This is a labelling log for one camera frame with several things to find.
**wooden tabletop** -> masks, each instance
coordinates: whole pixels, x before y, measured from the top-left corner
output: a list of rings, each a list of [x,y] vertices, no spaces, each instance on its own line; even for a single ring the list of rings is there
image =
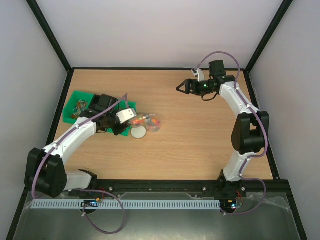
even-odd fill
[[[65,103],[75,90],[116,98],[128,93],[138,114],[160,116],[161,129],[139,140],[95,134],[75,151],[66,170],[86,169],[109,180],[216,180],[233,153],[236,117],[220,96],[205,102],[177,92],[189,78],[191,71],[183,70],[75,70]],[[239,84],[250,99],[242,73]],[[70,127],[61,116],[55,139]],[[244,176],[272,179],[267,157],[252,159]]]

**white backdrop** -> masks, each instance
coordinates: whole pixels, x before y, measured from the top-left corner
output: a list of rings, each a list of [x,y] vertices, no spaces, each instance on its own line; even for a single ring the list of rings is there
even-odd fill
[[[251,80],[270,114],[270,144],[310,240],[320,223],[320,1],[293,1]]]
[[[72,67],[171,68],[195,67],[214,51],[245,68],[281,2],[38,0]]]
[[[28,153],[46,144],[67,72],[25,0],[0,1],[0,53],[0,239],[6,239]]]

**clear plastic container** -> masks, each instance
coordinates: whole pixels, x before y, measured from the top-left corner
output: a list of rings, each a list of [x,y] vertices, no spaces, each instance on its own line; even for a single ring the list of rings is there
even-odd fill
[[[149,132],[156,133],[161,128],[160,117],[155,114],[140,114],[130,120],[133,128],[144,126]]]

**black metal frame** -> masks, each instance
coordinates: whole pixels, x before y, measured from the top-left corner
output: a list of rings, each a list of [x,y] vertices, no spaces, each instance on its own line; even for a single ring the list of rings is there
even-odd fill
[[[167,67],[135,67],[135,68],[128,68],[128,67],[71,67],[63,50],[61,49],[56,37],[54,36],[48,22],[46,21],[45,16],[43,15],[39,5],[37,4],[36,0],[26,0],[29,4],[32,12],[34,13],[36,19],[38,20],[39,24],[41,25],[44,33],[46,34],[48,40],[50,41],[52,47],[54,48],[57,56],[61,60],[65,70],[67,71],[67,77],[63,86],[63,90],[58,102],[58,106],[53,118],[53,122],[50,128],[50,132],[48,134],[48,138],[46,144],[50,144],[55,137],[58,124],[60,121],[60,117],[62,114],[62,110],[64,107],[64,103],[67,98],[67,94],[69,91],[69,87],[72,81],[72,77],[75,70],[165,70],[165,71],[185,71],[190,70],[189,68],[167,68]],[[281,22],[282,18],[284,17],[285,13],[287,12],[288,8],[290,7],[293,0],[283,0],[281,6],[279,7],[277,13],[275,14],[271,24],[269,25],[267,31],[265,32],[263,38],[261,39],[257,49],[255,50],[252,58],[250,59],[247,67],[245,69],[241,69],[244,73],[244,78],[248,87],[249,95],[251,98],[251,102],[253,105],[258,107],[258,101],[252,86],[252,82],[250,80],[250,72],[253,69],[254,65],[256,64],[257,60],[259,59],[260,55],[262,54],[263,50],[265,49],[266,45],[268,44],[270,38],[272,37],[273,33],[275,32],[276,28],[278,27],[279,23]],[[236,71],[237,69],[226,69],[227,71]],[[272,153],[271,148],[268,148],[267,151],[267,158],[269,162],[269,166],[271,169],[271,173],[273,176],[273,180],[264,180],[266,184],[266,189],[268,193],[286,193],[288,198],[288,202],[290,208],[293,212],[293,217],[297,226],[297,230],[299,232],[300,238],[302,240],[307,239],[303,224],[301,222],[299,212],[287,180],[280,179],[279,172],[277,169],[277,165]],[[98,180],[98,185],[104,187],[105,189],[109,189],[112,187],[113,193],[116,194],[123,194],[125,192],[183,192],[189,193],[191,195],[198,195],[199,197],[215,197],[216,199],[223,200],[225,197],[218,195],[214,188],[218,183],[217,180]],[[263,191],[263,187],[259,181],[242,181],[241,183],[246,192],[254,193],[254,192],[261,192]],[[30,190],[24,189],[23,194],[21,196],[18,208],[16,210],[14,219],[11,224],[11,228],[9,230],[7,240],[11,240],[14,238],[18,222],[20,219],[20,215],[22,213],[27,194]]]

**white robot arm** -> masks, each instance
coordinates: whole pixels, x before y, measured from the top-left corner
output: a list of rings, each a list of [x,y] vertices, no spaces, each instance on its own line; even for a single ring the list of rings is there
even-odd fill
[[[107,100],[108,104],[112,103],[112,97],[107,95],[102,95],[101,97],[105,98],[104,100]],[[36,182],[38,191],[55,198],[63,191],[89,187],[92,178],[97,178],[95,174],[85,170],[65,172],[65,165],[70,156],[97,131],[106,132],[108,128],[111,128],[113,133],[118,135],[129,126],[129,120],[137,116],[135,109],[128,108],[90,120],[92,116],[99,114],[95,111],[96,109],[102,111],[103,107],[99,105],[90,109],[89,106],[76,120],[75,124],[60,138],[45,146],[42,150],[37,148],[31,150],[26,166],[26,186],[32,186],[40,162],[44,156],[49,154],[46,165],[41,169]]]
[[[225,99],[230,106],[236,117],[236,123],[231,136],[234,151],[228,165],[222,172],[227,181],[236,182],[241,180],[240,172],[242,174],[245,171],[251,157],[256,155],[265,146],[262,130],[252,111],[258,115],[267,133],[269,115],[267,112],[261,112],[257,107],[252,105],[241,91],[239,84],[235,85],[234,76],[227,76],[222,60],[210,62],[209,70],[210,79],[205,80],[201,69],[192,69],[191,71],[197,79],[185,80],[176,90],[184,94],[201,96],[202,99],[206,94],[216,93],[216,95],[219,94]],[[250,129],[251,124],[256,126],[256,129]]]

